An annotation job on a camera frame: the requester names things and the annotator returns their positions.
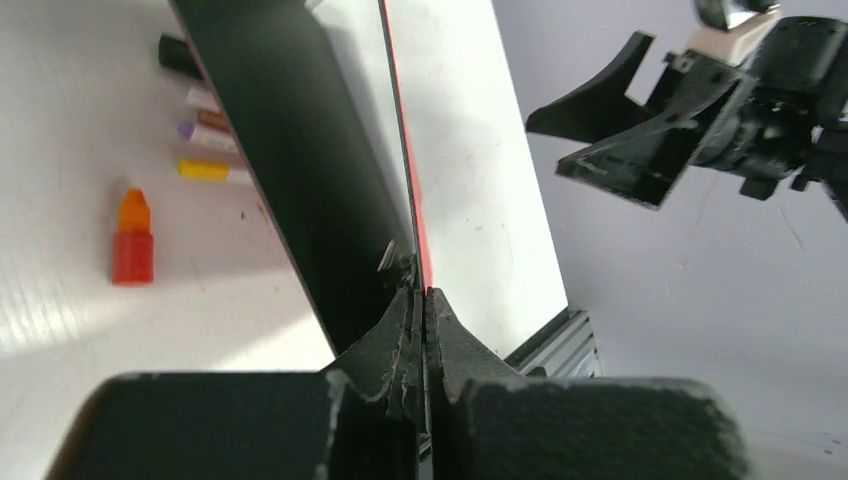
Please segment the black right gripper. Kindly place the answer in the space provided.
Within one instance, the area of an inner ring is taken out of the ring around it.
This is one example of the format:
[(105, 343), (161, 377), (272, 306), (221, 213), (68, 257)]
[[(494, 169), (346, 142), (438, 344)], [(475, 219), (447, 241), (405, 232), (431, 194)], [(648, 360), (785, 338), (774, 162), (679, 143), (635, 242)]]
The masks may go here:
[(668, 53), (648, 119), (627, 90), (653, 41), (633, 33), (599, 73), (529, 115), (529, 133), (592, 144), (557, 175), (656, 210), (700, 167), (742, 178), (741, 194), (761, 201), (784, 179), (796, 191), (816, 182), (847, 212), (846, 22), (783, 18), (742, 65), (703, 47)]

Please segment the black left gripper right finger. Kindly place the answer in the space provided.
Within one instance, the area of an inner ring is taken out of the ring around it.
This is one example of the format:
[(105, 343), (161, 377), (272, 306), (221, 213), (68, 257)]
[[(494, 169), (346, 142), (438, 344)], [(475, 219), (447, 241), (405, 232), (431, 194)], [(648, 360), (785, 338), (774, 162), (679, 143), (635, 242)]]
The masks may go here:
[(551, 379), (518, 373), (432, 288), (424, 307), (433, 473), (438, 479), (748, 479), (734, 415), (675, 378)]

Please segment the red folder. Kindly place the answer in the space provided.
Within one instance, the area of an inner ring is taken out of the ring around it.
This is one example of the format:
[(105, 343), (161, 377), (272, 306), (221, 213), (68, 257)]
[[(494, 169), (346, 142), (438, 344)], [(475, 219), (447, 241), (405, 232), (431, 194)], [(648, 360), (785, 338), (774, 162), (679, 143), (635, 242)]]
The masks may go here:
[(341, 354), (380, 320), (418, 252), (386, 5), (171, 7)]

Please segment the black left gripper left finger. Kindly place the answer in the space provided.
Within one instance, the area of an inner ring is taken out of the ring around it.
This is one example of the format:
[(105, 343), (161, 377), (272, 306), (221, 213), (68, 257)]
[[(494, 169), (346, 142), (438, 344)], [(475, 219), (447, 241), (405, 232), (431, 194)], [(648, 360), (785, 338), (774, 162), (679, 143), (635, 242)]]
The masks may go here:
[(133, 372), (85, 400), (51, 479), (415, 479), (419, 292), (317, 372)]

